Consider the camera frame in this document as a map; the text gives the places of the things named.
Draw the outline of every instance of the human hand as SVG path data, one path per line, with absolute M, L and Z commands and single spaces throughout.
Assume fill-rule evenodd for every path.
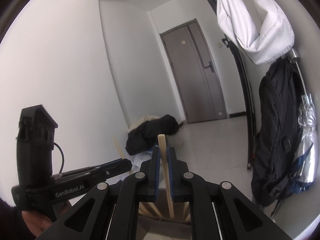
M 61 215 L 67 212 L 70 207 L 70 202 L 66 201 L 61 208 Z M 52 225 L 52 221 L 48 217 L 36 210 L 22 211 L 22 218 L 30 232 L 37 237 Z

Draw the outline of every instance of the white wall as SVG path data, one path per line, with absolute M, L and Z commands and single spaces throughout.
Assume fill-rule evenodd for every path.
M 121 0 L 99 0 L 108 58 L 127 124 L 170 114 L 181 122 L 148 14 Z
M 161 52 L 161 55 L 162 55 L 162 59 L 164 61 L 165 68 L 167 70 L 167 74 L 169 76 L 169 80 L 170 80 L 170 83 L 171 83 L 171 86 L 172 86 L 172 91 L 173 91 L 173 94 L 174 94 L 174 98 L 175 98 L 176 103 L 177 103 L 177 107 L 178 107 L 178 111 L 179 111 L 179 114 L 180 114 L 180 118 L 181 118 L 181 120 L 186 120 L 186 114 L 185 114 L 184 109 L 183 109 L 182 99 L 180 97 L 178 86 L 177 86 L 177 83 L 175 81 L 172 69 L 171 69 L 170 61 L 169 61 L 169 58 L 167 56 L 167 52 L 165 51 L 164 45 L 163 45 L 161 37 L 159 35 L 159 30 L 157 28 L 155 20 L 153 19 L 151 11 L 148 11 L 148 16 L 149 16 L 149 20 L 151 22 L 155 37 L 156 37 L 157 42 L 158 42 L 158 46 L 159 46 L 159 49 L 160 49 L 160 52 Z
M 289 19 L 295 34 L 294 48 L 300 54 L 300 68 L 307 87 L 311 93 L 316 107 L 317 116 L 320 116 L 320 30 L 310 14 L 298 0 L 275 0 Z M 252 14 L 251 0 L 244 0 L 250 14 Z M 245 60 L 248 70 L 252 93 L 255 100 L 255 111 L 258 130 L 260 129 L 260 100 L 259 84 L 268 65 L 256 66 Z M 293 195 L 283 201 L 278 212 L 274 216 L 279 225 L 291 238 L 306 239 L 320 221 L 320 159 L 317 169 L 317 177 L 308 192 Z
M 65 171 L 119 158 L 127 125 L 108 65 L 98 0 L 31 0 L 0 44 L 0 197 L 13 204 L 22 108 L 43 104 L 59 127 Z M 60 152 L 53 152 L 59 172 Z
M 230 50 L 223 45 L 222 31 L 207 0 L 171 0 L 151 11 L 159 33 L 197 19 L 208 43 L 221 83 L 228 114 L 245 111 L 239 73 Z

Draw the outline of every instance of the beige cloth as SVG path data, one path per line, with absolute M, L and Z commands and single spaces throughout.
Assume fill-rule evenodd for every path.
M 159 116 L 156 115 L 145 115 L 144 117 L 140 118 L 136 123 L 130 125 L 128 132 L 136 129 L 140 124 L 144 123 L 145 121 L 151 121 L 155 119 L 159 119 Z

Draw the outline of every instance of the black backpack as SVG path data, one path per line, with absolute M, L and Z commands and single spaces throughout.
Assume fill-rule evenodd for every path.
M 294 66 L 279 58 L 260 83 L 261 130 L 257 136 L 251 189 L 262 206 L 292 194 L 289 173 L 298 146 L 299 81 Z

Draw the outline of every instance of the black cable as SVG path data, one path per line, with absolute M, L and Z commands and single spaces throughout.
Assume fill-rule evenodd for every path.
M 63 170 L 63 166 L 64 166 L 64 154 L 63 154 L 62 149 L 60 148 L 60 146 L 57 143 L 53 143 L 53 145 L 57 146 L 59 151 L 61 152 L 62 164 L 61 164 L 61 168 L 60 168 L 60 171 L 59 171 L 59 173 L 61 173 L 62 170 Z

